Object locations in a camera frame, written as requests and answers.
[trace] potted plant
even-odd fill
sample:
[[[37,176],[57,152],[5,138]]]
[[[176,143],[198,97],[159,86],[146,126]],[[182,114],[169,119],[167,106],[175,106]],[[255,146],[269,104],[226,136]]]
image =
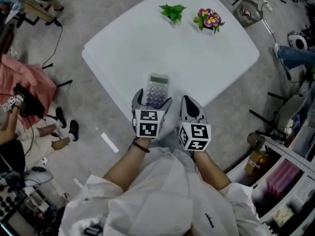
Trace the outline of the potted plant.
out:
[[[175,6],[161,5],[160,8],[163,9],[161,12],[162,15],[167,17],[173,24],[176,24],[177,21],[181,21],[182,12],[186,7],[183,7],[181,4]]]
[[[220,31],[220,26],[223,26],[225,22],[222,22],[220,15],[214,12],[212,9],[200,9],[198,17],[194,17],[193,22],[199,25],[199,29],[204,28],[213,30],[214,33]]]

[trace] pink cloth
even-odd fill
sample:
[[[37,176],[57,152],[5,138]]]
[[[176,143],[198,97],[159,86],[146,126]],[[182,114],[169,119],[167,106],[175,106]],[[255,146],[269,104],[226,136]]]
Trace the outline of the pink cloth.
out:
[[[45,108],[44,116],[47,116],[49,106],[57,89],[55,83],[43,72],[38,64],[26,65],[4,54],[0,65],[1,106],[13,95],[13,89],[17,83],[27,88],[33,96],[40,100]],[[27,118],[19,116],[19,119],[26,129],[31,127]],[[40,121],[40,118],[35,116],[29,116],[29,119],[32,125]]]

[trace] calculator screen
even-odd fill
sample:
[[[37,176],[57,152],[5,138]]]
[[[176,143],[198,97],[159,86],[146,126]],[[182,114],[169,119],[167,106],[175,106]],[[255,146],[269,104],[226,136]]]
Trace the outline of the calculator screen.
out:
[[[151,76],[150,81],[155,82],[155,83],[167,84],[168,79]]]

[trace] purple flower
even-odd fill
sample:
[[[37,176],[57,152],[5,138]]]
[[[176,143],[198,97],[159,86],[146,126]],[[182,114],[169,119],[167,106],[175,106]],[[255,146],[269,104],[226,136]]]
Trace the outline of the purple flower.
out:
[[[215,12],[213,16],[219,20],[219,23],[221,23],[221,17],[219,16],[218,13]]]
[[[217,26],[219,24],[219,20],[215,18],[214,15],[209,15],[203,23],[206,27]]]
[[[200,10],[199,10],[199,14],[202,15],[202,16],[204,16],[204,15],[209,15],[211,12],[212,12],[212,10],[209,9],[209,8],[206,9],[206,10],[205,10],[205,9],[200,9]]]

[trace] jeans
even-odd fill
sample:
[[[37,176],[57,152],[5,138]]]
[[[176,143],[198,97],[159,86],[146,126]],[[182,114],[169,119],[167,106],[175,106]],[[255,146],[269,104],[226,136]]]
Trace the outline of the jeans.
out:
[[[288,70],[303,64],[315,66],[315,52],[301,51],[287,46],[279,46],[278,57],[283,59],[283,64]]]

